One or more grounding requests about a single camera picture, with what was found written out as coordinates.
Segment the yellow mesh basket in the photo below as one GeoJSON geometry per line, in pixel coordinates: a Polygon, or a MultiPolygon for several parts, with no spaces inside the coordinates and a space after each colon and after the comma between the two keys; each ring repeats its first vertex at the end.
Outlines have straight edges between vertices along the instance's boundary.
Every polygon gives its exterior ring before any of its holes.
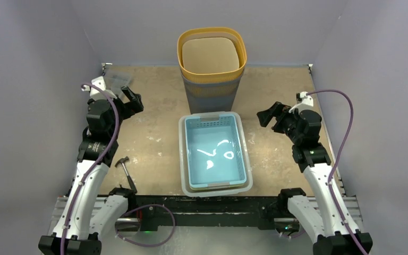
{"type": "Polygon", "coordinates": [[[195,28],[182,33],[177,41],[177,58],[181,73],[190,81],[195,83],[217,83],[236,79],[244,71],[247,63],[247,51],[241,35],[234,29],[228,27],[206,27],[195,28]],[[182,62],[182,46],[185,42],[192,39],[223,37],[231,40],[236,48],[240,66],[232,72],[214,73],[214,74],[196,74],[187,71],[182,62]]]}

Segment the light blue plastic crate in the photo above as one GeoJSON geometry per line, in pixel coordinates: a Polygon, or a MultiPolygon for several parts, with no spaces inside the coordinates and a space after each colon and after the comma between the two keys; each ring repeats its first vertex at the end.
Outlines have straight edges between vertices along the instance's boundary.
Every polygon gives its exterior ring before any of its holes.
{"type": "Polygon", "coordinates": [[[247,182],[237,117],[236,113],[223,112],[184,118],[191,189],[218,189],[247,182]]]}

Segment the grey mesh basket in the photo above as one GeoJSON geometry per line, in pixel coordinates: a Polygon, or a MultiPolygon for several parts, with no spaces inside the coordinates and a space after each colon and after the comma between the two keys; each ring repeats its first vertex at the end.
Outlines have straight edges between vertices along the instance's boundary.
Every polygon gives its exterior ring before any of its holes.
{"type": "Polygon", "coordinates": [[[230,112],[243,73],[236,79],[217,83],[195,83],[181,74],[191,114],[230,112]]]}

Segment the beige plastic bin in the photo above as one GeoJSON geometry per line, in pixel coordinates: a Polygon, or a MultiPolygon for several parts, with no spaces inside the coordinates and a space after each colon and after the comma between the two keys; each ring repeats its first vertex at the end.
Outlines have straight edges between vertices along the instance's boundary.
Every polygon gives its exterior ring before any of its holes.
{"type": "Polygon", "coordinates": [[[232,72],[239,68],[234,43],[223,37],[199,38],[182,46],[183,67],[196,74],[232,72]]]}

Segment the white plastic tray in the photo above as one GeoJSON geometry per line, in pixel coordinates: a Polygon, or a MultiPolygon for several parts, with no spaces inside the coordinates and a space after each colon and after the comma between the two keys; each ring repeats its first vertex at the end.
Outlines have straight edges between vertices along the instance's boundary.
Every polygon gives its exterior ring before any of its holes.
{"type": "MultiPolygon", "coordinates": [[[[199,113],[199,114],[192,114],[192,115],[208,115],[209,113],[199,113]]],[[[244,137],[244,131],[242,126],[242,121],[237,114],[238,120],[238,128],[239,134],[242,141],[242,150],[243,150],[243,158],[244,163],[246,165],[246,173],[247,173],[247,181],[244,185],[241,186],[224,186],[218,189],[206,189],[206,190],[193,190],[190,188],[189,185],[189,174],[188,174],[188,166],[187,166],[187,157],[186,157],[186,145],[185,145],[185,131],[184,131],[184,118],[190,115],[185,115],[180,118],[178,122],[178,143],[179,143],[179,166],[181,171],[181,186],[182,191],[189,197],[215,197],[215,196],[229,196],[238,194],[241,192],[248,191],[253,186],[253,178],[252,178],[252,168],[250,165],[249,154],[247,150],[247,144],[244,137]]]]}

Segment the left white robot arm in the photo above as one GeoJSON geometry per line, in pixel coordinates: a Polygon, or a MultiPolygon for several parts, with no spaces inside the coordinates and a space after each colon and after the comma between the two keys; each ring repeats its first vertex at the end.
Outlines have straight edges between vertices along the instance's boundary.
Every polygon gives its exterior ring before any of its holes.
{"type": "Polygon", "coordinates": [[[96,214],[96,219],[92,213],[118,149],[116,140],[122,122],[144,110],[140,94],[127,86],[121,90],[129,100],[127,103],[101,89],[101,99],[90,98],[87,102],[88,125],[82,132],[75,177],[59,221],[51,234],[40,237],[38,248],[42,254],[100,254],[100,237],[115,223],[117,213],[131,217],[137,212],[136,201],[129,198],[135,192],[118,188],[110,195],[110,204],[96,214]]]}

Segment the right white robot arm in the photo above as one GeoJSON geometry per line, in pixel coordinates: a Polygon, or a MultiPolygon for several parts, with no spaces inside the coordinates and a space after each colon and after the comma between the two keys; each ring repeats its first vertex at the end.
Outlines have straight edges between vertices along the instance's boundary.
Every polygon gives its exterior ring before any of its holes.
{"type": "Polygon", "coordinates": [[[322,118],[310,109],[299,110],[280,102],[257,112],[259,123],[266,127],[276,120],[272,130],[286,135],[293,143],[292,156],[309,183],[317,209],[297,189],[281,190],[278,212],[291,214],[312,239],[313,254],[368,254],[373,241],[360,230],[343,197],[334,186],[334,171],[329,154],[320,143],[322,118]]]}

